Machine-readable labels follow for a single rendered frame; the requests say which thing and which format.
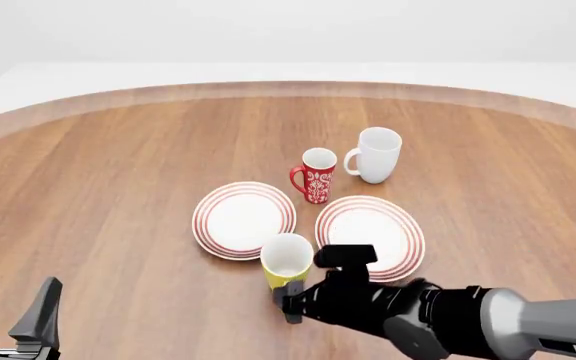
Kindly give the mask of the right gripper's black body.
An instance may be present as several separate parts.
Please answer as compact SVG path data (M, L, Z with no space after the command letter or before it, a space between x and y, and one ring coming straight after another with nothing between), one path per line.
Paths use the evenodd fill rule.
M383 289L329 270L323 281L295 296L295 314L356 331L382 331L384 311L375 302Z

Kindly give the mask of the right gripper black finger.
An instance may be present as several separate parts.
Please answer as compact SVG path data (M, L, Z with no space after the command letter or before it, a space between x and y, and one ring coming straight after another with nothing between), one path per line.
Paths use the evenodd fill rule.
M273 302L284 314L289 324L299 324L303 321L304 282L289 281L282 287L272 290Z

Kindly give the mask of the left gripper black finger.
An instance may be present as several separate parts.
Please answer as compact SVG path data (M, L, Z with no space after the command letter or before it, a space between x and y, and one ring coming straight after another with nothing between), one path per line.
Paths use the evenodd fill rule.
M32 304L8 332L18 349L60 347L58 314L63 284L55 277L47 278Z

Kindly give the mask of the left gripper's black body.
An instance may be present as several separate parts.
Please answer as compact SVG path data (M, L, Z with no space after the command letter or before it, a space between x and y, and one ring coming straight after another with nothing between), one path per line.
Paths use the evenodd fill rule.
M25 341L15 349L0 349L0 360L59 360L59 350L38 341Z

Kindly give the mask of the yellow and white mug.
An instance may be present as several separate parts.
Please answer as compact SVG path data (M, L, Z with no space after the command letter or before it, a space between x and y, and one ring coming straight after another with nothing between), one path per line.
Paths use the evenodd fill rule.
M271 290L290 281L305 281L313 264L310 242L295 233L280 233L262 247L260 261Z

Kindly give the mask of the white plate with red rings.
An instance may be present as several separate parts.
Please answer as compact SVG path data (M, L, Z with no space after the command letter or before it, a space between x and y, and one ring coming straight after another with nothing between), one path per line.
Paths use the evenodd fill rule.
M328 204L314 226L325 245L372 245L377 261L367 265L370 281L388 283L412 275L425 256L424 234L400 206L378 197L356 195Z
M191 220L196 242L216 257L255 260L266 240L296 229L289 197L262 182L231 182L207 194Z

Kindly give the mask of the red mug with white pattern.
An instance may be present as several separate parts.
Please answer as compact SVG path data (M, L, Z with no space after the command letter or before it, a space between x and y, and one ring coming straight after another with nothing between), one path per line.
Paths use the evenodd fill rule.
M308 149L302 155L302 164L290 170L290 182L309 203L326 203L336 164L337 156L331 150L321 147Z

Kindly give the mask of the plain white mug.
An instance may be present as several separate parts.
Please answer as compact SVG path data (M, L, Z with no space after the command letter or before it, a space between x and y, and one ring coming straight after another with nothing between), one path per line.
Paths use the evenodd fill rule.
M396 167L402 145L402 137L396 131L366 128L359 134L357 147L345 155L344 170L370 184L384 182Z

